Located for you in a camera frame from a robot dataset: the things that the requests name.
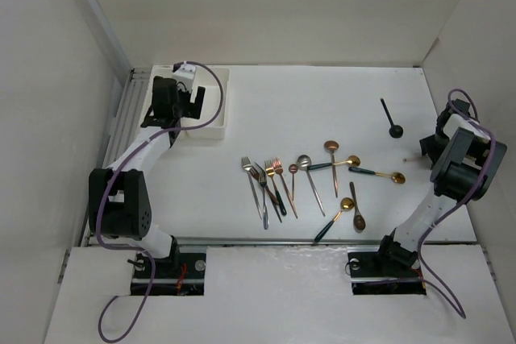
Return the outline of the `black spoon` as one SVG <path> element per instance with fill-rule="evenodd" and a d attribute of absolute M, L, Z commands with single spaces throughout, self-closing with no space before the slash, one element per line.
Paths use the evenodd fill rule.
<path fill-rule="evenodd" d="M 380 101 L 390 124 L 389 135 L 394 139 L 400 139 L 404 133 L 403 128 L 400 125 L 394 123 L 392 115 L 390 114 L 389 109 L 385 103 L 385 99 L 381 98 Z"/>

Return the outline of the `copper spoon long handle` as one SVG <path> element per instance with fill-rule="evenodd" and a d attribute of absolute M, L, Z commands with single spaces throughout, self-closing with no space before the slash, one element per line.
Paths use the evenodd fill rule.
<path fill-rule="evenodd" d="M 339 197 L 339 184 L 338 184 L 336 166 L 334 165 L 334 162 L 335 162 L 335 152 L 339 149 L 339 144 L 334 140 L 327 140 L 324 143 L 324 148 L 330 154 L 331 163 L 332 163 L 331 170 L 332 170 L 332 178 L 333 178 L 335 197 L 338 198 Z"/>

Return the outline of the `dark bronze spoon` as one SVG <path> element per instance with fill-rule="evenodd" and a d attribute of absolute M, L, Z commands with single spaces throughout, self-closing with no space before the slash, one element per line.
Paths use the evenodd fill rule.
<path fill-rule="evenodd" d="M 357 195 L 356 195 L 356 188 L 354 183 L 351 181 L 349 183 L 351 194 L 352 194 L 352 200 L 354 201 L 354 216 L 353 216 L 353 225 L 356 231 L 362 232 L 364 231 L 366 227 L 366 221 L 364 220 L 363 215 L 360 212 L 358 201 L 357 201 Z"/>

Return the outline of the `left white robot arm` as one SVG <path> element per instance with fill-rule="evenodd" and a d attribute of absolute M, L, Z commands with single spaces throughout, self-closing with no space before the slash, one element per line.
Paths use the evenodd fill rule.
<path fill-rule="evenodd" d="M 194 91 L 195 75 L 178 70 L 170 77 L 155 76 L 150 106 L 129 148 L 106 168 L 89 175 L 88 223 L 97 237 L 125 238 L 146 250 L 162 276 L 175 275 L 180 256 L 173 237 L 152 220 L 146 177 L 156 161 L 175 143 L 183 118 L 199 118 L 204 96 Z"/>

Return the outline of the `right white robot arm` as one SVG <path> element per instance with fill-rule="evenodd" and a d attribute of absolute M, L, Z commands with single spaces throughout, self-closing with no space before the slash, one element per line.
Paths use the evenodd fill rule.
<path fill-rule="evenodd" d="M 373 255 L 375 268 L 385 275 L 418 266 L 421 241 L 443 215 L 485 195 L 507 152 L 504 143 L 480 126 L 474 104 L 461 99 L 448 101 L 435 133 L 422 139 L 420 147 L 432 162 L 431 188 Z"/>

